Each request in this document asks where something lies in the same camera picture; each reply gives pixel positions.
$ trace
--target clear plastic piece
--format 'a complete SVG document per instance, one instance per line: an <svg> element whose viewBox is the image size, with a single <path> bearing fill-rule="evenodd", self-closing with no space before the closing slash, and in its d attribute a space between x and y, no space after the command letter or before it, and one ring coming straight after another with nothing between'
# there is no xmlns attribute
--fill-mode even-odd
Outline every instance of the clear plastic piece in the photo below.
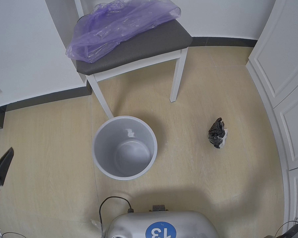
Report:
<svg viewBox="0 0 298 238"><path fill-rule="evenodd" d="M181 10L170 0L115 0L100 3L79 19L66 55L93 63L120 42L180 17Z"/></svg>

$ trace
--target chair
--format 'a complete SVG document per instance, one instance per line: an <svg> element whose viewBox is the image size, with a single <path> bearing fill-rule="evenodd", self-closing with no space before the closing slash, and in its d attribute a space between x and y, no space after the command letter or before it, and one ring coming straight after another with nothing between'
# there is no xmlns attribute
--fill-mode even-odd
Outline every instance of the chair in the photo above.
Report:
<svg viewBox="0 0 298 238"><path fill-rule="evenodd" d="M98 86L99 81L149 65L177 59L170 101L177 98L188 46L192 37L176 20L137 34L121 42L111 52L94 63L76 61L77 72L86 75L108 118L113 114Z"/></svg>

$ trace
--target white chair frame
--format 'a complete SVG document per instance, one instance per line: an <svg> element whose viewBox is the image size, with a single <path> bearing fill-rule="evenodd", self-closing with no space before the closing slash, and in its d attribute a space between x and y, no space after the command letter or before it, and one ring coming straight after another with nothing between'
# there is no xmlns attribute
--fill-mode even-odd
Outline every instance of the white chair frame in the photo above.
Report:
<svg viewBox="0 0 298 238"><path fill-rule="evenodd" d="M106 70L103 72L98 72L92 75L86 75L88 82L91 85L91 88L93 89L96 97L98 98L100 104L102 105L106 115L108 116L109 119L114 118L99 86L98 83L101 80L117 76L119 74L123 74L135 69L143 68L149 65L153 65L156 63L160 63L163 61L169 61L173 59L177 59L177 62L175 64L175 72L174 72L174 77L173 77L173 82L172 82L172 87L171 87L171 95L170 95L170 101L174 102L177 99L178 91L179 91L179 86L180 86L180 81L183 73L183 68L184 68L184 63L186 61L187 57L187 51L188 48L182 49L182 50L176 50L173 52L161 54L158 56L154 56L151 58L145 58L141 59L138 61L134 61L128 64L124 64L122 66Z"/></svg>

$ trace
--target crumpled black trash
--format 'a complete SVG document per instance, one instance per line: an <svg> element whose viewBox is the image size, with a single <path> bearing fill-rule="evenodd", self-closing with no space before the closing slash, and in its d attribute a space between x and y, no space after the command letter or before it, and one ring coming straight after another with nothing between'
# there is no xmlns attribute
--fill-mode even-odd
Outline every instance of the crumpled black trash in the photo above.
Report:
<svg viewBox="0 0 298 238"><path fill-rule="evenodd" d="M209 130L208 139L215 148L222 148L227 137L227 129L224 128L222 118L218 118Z"/></svg>

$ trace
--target blue circular sticker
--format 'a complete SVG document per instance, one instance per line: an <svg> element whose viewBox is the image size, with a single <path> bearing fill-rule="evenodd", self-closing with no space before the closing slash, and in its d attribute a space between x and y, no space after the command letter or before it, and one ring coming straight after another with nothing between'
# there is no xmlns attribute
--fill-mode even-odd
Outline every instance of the blue circular sticker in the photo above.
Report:
<svg viewBox="0 0 298 238"><path fill-rule="evenodd" d="M151 224L146 230L146 238L175 238L177 231L168 222L156 222Z"/></svg>

